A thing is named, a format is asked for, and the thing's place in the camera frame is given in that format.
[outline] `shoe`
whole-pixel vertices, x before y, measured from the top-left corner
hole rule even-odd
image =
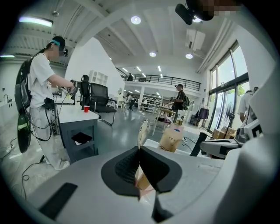
[[[62,168],[54,168],[55,170],[64,170],[65,168],[69,167],[70,166],[70,162],[68,161],[65,161],[65,162],[62,162]]]

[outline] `black cap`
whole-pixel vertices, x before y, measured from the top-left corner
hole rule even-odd
[[[59,48],[61,50],[63,50],[65,48],[65,40],[63,39],[63,37],[60,37],[60,36],[55,36],[53,38],[53,40],[59,42]]]

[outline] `black bag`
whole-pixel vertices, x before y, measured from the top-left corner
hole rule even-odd
[[[26,108],[30,106],[31,102],[31,91],[28,88],[28,74],[30,73],[31,62],[34,57],[30,60],[24,61],[17,74],[16,85],[14,88],[14,98],[17,110],[20,114],[25,113]]]

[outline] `red paper cup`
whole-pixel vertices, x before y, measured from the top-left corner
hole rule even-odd
[[[89,106],[84,106],[84,112],[87,113],[89,110]]]

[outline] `white pants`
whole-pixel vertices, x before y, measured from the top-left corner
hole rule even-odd
[[[47,115],[49,118],[49,122],[51,123],[54,120],[53,111],[47,110]],[[38,127],[44,128],[49,125],[49,122],[46,117],[45,108],[40,106],[38,108],[30,108],[30,115],[32,118],[32,123],[37,126],[33,126],[38,138],[43,140],[47,140],[50,135],[50,131],[52,132],[52,136],[48,141],[39,141],[43,154],[46,160],[56,169],[59,169],[63,166],[63,161],[59,155],[59,149],[56,146],[53,137],[53,130],[50,130],[49,126],[45,129],[40,129]]]

